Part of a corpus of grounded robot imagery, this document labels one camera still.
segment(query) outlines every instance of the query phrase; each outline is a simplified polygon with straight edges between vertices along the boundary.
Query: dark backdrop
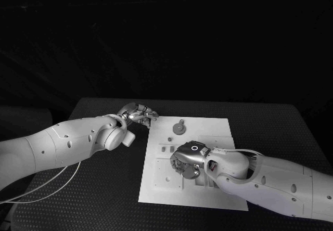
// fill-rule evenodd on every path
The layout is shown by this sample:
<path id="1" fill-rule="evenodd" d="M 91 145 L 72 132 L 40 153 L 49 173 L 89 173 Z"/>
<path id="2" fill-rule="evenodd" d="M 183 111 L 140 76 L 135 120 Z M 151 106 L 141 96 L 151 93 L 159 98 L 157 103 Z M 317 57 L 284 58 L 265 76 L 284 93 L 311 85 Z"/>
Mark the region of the dark backdrop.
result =
<path id="1" fill-rule="evenodd" d="M 0 5 L 0 104 L 56 123 L 82 97 L 290 103 L 330 156 L 330 2 Z"/>

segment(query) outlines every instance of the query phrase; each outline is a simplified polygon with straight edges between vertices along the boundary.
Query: table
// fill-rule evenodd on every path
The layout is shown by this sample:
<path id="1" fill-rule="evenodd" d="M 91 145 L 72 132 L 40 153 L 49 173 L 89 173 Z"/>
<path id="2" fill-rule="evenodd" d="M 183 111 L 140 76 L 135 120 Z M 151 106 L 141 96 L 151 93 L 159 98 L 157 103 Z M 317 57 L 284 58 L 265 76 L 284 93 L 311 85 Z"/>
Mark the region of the table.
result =
<path id="1" fill-rule="evenodd" d="M 84 98 L 69 119 L 117 113 L 137 102 L 163 116 L 228 118 L 236 148 L 259 151 L 333 175 L 300 113 L 293 105 L 137 99 Z M 45 200 L 17 206 L 14 231 L 163 231 L 163 230 L 333 230 L 333 223 L 293 218 L 248 202 L 249 211 L 218 210 L 138 203 L 148 130 L 133 124 L 130 147 L 97 152 L 82 161 L 69 185 Z M 39 191 L 24 196 L 30 201 L 50 194 L 66 182 L 76 164 Z M 27 190 L 42 185 L 59 169 L 39 172 Z"/>

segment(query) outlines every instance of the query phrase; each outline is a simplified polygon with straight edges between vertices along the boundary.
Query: small part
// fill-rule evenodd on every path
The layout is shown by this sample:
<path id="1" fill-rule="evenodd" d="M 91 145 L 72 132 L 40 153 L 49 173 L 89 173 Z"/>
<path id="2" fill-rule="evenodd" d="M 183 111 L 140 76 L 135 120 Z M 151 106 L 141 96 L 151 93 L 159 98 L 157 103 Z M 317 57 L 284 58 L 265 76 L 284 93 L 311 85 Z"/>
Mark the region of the small part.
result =
<path id="1" fill-rule="evenodd" d="M 186 127 L 185 127 L 185 121 L 183 120 L 180 120 L 179 123 L 173 125 L 172 130 L 173 130 L 173 133 L 176 135 L 183 135 L 185 134 Z"/>

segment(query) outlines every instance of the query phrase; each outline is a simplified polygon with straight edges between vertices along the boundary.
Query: table surface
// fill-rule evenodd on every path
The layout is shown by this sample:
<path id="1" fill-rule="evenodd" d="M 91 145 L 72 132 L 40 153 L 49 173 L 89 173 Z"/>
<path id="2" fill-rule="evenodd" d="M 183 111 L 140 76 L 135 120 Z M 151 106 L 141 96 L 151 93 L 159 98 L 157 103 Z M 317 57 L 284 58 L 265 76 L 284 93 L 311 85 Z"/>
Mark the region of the table surface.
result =
<path id="1" fill-rule="evenodd" d="M 259 151 L 333 175 L 330 163 L 293 105 L 84 98 L 69 119 L 117 113 L 137 102 L 163 116 L 228 118 L 236 148 Z M 333 231 L 333 223 L 277 214 L 248 202 L 249 211 L 138 203 L 148 130 L 133 124 L 130 147 L 99 151 L 81 162 L 68 186 L 45 200 L 17 206 L 14 231 L 62 230 L 301 230 Z M 76 164 L 22 201 L 50 194 L 66 182 Z M 39 172 L 27 190 L 49 180 L 61 169 Z"/>

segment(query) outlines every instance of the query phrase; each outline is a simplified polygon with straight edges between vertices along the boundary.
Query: wire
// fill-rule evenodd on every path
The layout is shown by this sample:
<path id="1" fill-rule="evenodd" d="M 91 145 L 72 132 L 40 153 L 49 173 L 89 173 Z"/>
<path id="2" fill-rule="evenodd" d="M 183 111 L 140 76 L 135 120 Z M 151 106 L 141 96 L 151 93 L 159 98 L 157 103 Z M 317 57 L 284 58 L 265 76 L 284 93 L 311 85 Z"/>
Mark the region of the wire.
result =
<path id="1" fill-rule="evenodd" d="M 223 148 L 218 148 L 215 147 L 215 149 L 222 150 L 222 151 L 239 151 L 239 152 L 249 152 L 254 153 L 257 155 L 264 155 L 259 152 L 254 151 L 254 150 L 248 150 L 248 149 L 223 149 Z"/>
<path id="2" fill-rule="evenodd" d="M 14 197 L 14 198 L 6 200 L 6 201 L 1 201 L 0 204 L 4 204 L 4 203 L 27 204 L 27 203 L 33 203 L 33 202 L 40 201 L 40 200 L 43 200 L 45 198 L 50 197 L 50 196 L 52 196 L 53 194 L 56 194 L 56 193 L 62 190 L 62 188 L 68 185 L 69 181 L 72 180 L 72 178 L 74 178 L 74 176 L 75 176 L 75 174 L 76 174 L 76 171 L 78 171 L 78 168 L 79 168 L 79 164 L 81 164 L 81 162 L 78 162 L 76 170 L 75 170 L 74 175 L 72 175 L 72 177 L 69 178 L 68 182 L 66 182 L 66 183 L 63 184 L 63 186 L 62 186 L 52 194 L 49 194 L 46 197 L 43 197 L 43 198 L 40 198 L 40 199 L 37 199 L 37 200 L 35 200 L 35 201 L 27 201 L 27 202 L 16 202 L 16 201 L 13 201 L 14 199 L 23 197 L 24 195 L 30 194 L 30 193 L 35 192 L 37 189 L 40 189 L 40 188 L 42 188 L 42 187 L 43 187 L 43 186 L 61 175 L 61 173 L 65 171 L 65 169 L 68 168 L 68 166 L 62 169 L 62 171 L 53 176 L 53 178 L 52 178 L 45 184 L 42 184 L 39 187 L 36 187 L 33 190 L 30 190 L 27 193 L 22 194 L 20 196 L 17 196 L 17 197 Z"/>

